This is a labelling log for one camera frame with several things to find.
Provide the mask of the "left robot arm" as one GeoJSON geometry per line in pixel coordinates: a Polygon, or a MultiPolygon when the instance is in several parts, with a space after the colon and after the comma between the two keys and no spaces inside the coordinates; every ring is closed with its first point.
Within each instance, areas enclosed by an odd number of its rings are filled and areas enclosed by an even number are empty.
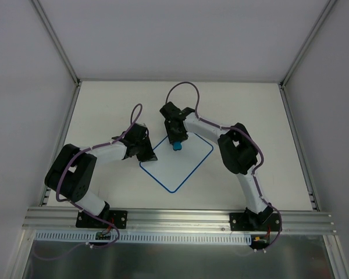
{"type": "Polygon", "coordinates": [[[65,145],[47,172],[44,184],[58,196],[74,205],[81,212],[76,226],[79,228],[108,228],[117,225],[118,214],[110,210],[108,202],[90,190],[94,169],[103,164],[136,157],[139,162],[156,161],[148,128],[134,123],[129,130],[110,141],[81,149],[65,145]]]}

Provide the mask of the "blue foam whiteboard eraser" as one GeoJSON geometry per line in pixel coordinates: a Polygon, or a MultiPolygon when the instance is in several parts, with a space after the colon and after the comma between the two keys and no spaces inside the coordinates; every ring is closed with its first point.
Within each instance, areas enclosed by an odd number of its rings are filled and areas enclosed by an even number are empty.
{"type": "Polygon", "coordinates": [[[180,151],[180,150],[182,150],[182,144],[181,144],[180,141],[174,142],[173,145],[172,145],[172,147],[173,147],[173,150],[174,150],[174,151],[180,151]]]}

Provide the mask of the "blue-framed small whiteboard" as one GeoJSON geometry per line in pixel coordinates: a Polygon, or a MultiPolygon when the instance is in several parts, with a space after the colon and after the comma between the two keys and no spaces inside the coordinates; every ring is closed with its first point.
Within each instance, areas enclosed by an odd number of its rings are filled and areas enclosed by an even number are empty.
{"type": "Polygon", "coordinates": [[[140,163],[140,168],[168,193],[176,193],[214,150],[214,146],[197,134],[189,133],[182,150],[174,151],[168,137],[153,148],[158,160],[140,163]]]}

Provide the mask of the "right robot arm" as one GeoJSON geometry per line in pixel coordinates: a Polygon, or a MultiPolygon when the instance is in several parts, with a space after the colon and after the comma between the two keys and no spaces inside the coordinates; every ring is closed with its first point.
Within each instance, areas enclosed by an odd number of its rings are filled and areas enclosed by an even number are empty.
{"type": "Polygon", "coordinates": [[[231,229],[258,231],[271,228],[269,219],[274,209],[264,198],[256,174],[264,158],[245,126],[241,123],[230,127],[216,124],[199,116],[194,109],[181,110],[172,102],[163,105],[159,111],[165,119],[173,150],[181,150],[181,143],[188,139],[189,133],[197,134],[218,146],[224,166],[236,175],[245,196],[246,209],[241,217],[231,220],[231,229]]]}

